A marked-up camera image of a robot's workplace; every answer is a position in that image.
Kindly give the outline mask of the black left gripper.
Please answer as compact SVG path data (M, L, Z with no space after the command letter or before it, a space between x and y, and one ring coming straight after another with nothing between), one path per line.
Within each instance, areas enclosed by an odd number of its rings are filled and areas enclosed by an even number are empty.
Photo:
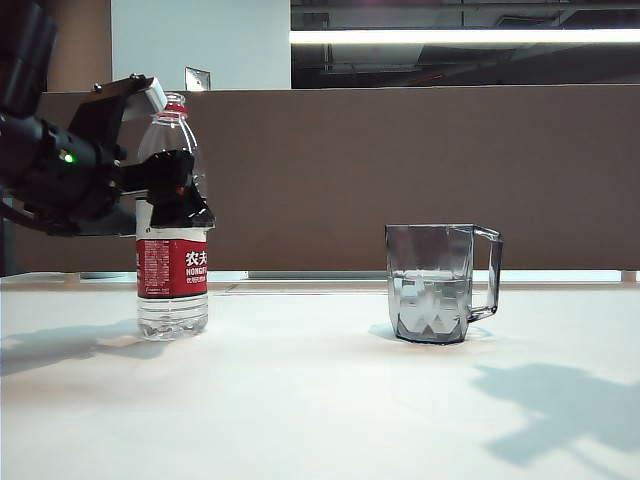
M69 131L50 122L4 124L4 193L23 204L4 218L53 236L132 236L135 215L120 205L115 145L123 122L162 112L166 95L155 77L131 74L95 84ZM152 228L213 228L215 216L194 180L188 150L156 152L123 168L125 193L145 192Z

